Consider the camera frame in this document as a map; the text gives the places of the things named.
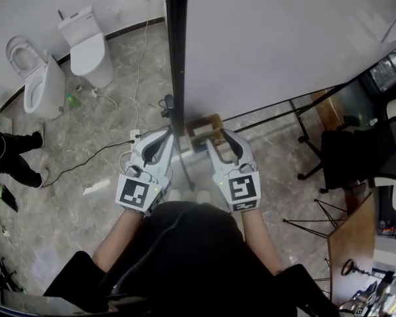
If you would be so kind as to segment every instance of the black cable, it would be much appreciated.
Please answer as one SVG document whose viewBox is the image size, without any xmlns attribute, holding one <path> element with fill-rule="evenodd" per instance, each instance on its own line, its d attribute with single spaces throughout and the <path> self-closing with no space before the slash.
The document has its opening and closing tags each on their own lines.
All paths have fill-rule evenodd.
<svg viewBox="0 0 396 317">
<path fill-rule="evenodd" d="M 136 135 L 136 138 L 138 139 L 138 138 L 140 138 L 140 137 L 142 137 L 142 136 L 145 136 L 145 135 L 148 134 L 148 133 L 152 133 L 153 131 L 158 131 L 158 130 L 164 128 L 164 127 L 168 127 L 168 125 L 163 125 L 162 127 L 158 128 L 158 129 L 149 130 L 149 131 L 147 131 L 146 133 L 143 133 L 143 134 L 140 134 L 140 135 Z M 106 148 L 112 148 L 112 147 L 117 147 L 117 146 L 120 146 L 120 145 L 126 145 L 126 144 L 128 144 L 128 143 L 134 143 L 134 141 L 133 141 L 133 140 L 128 140 L 128 141 L 125 141 L 125 142 L 122 142 L 122 143 L 116 143 L 116 144 L 114 144 L 114 145 L 106 145 L 105 147 L 102 147 L 99 151 L 97 151 L 97 152 L 94 153 L 91 157 L 89 157 L 85 162 L 83 162 L 83 163 L 81 163 L 81 164 L 78 164 L 78 165 L 76 165 L 76 166 L 74 166 L 74 167 L 72 167 L 72 168 L 70 168 L 70 169 L 64 170 L 63 172 L 61 172 L 61 173 L 59 174 L 59 176 L 58 176 L 53 182 L 51 182 L 51 183 L 49 183 L 49 184 L 47 184 L 47 185 L 45 185 L 45 186 L 42 186 L 41 188 L 46 188 L 46 187 L 48 187 L 48 186 L 51 186 L 51 185 L 55 184 L 55 183 L 57 182 L 57 180 L 60 178 L 60 176 L 62 176 L 64 173 L 70 172 L 70 171 L 72 171 L 72 170 L 74 170 L 74 169 L 76 169 L 76 168 L 78 168 L 78 167 L 80 167 L 80 166 L 86 165 L 86 164 L 87 164 L 93 157 L 95 157 L 100 151 L 103 151 L 103 150 L 106 149 Z"/>
</svg>

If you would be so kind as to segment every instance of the wall baseboard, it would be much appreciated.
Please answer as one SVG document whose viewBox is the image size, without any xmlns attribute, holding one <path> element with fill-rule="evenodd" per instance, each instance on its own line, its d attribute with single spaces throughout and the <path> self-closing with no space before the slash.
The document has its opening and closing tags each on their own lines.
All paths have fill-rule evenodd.
<svg viewBox="0 0 396 317">
<path fill-rule="evenodd" d="M 159 17 L 159 18 L 154 18 L 154 19 L 150 19 L 148 21 L 148 25 L 152 26 L 154 24 L 158 24 L 164 22 L 164 17 Z M 144 28 L 147 25 L 147 22 L 140 22 L 139 24 L 133 24 L 132 26 L 123 28 L 121 30 L 116 30 L 113 33 L 110 33 L 108 35 L 106 35 L 106 41 L 117 38 L 118 36 L 121 36 L 123 34 L 132 32 L 134 30 L 140 29 L 140 28 Z M 71 58 L 71 54 L 67 54 L 65 56 L 63 56 L 60 60 L 57 60 L 57 64 L 58 65 L 62 65 L 63 63 L 69 61 Z M 0 113 L 3 113 L 3 111 L 9 107 L 11 105 L 11 103 L 13 101 L 15 101 L 25 90 L 25 86 L 23 86 L 22 88 L 20 88 L 18 91 L 16 91 L 5 103 L 4 105 L 2 105 L 2 107 L 0 108 Z"/>
</svg>

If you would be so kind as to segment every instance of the toilet tank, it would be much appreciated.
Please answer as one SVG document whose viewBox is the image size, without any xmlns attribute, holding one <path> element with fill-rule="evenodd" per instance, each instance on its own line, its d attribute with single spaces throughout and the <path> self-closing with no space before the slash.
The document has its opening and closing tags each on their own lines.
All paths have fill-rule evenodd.
<svg viewBox="0 0 396 317">
<path fill-rule="evenodd" d="M 102 32 L 92 6 L 88 6 L 60 22 L 58 29 L 71 47 Z"/>
</svg>

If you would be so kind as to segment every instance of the toilet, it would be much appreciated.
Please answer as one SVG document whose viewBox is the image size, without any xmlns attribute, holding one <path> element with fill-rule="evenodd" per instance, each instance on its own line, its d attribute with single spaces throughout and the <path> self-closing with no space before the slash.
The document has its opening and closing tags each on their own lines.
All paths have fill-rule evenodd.
<svg viewBox="0 0 396 317">
<path fill-rule="evenodd" d="M 71 47 L 72 73 L 83 77 L 96 88 L 111 83 L 113 63 L 92 6 L 60 22 L 58 29 Z"/>
<path fill-rule="evenodd" d="M 66 78 L 52 56 L 21 35 L 9 40 L 6 56 L 25 82 L 25 112 L 43 119 L 58 118 L 65 104 Z"/>
</svg>

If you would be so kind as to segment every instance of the black pants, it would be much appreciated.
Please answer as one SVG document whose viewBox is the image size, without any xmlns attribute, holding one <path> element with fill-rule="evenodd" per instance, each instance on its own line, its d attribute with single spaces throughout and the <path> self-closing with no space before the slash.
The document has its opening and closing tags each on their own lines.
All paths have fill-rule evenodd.
<svg viewBox="0 0 396 317">
<path fill-rule="evenodd" d="M 1 134 L 6 141 L 6 150 L 0 158 L 0 174 L 8 174 L 17 182 L 33 188 L 41 186 L 41 175 L 34 172 L 19 154 L 42 146 L 42 138 L 37 131 L 32 135 Z"/>
</svg>

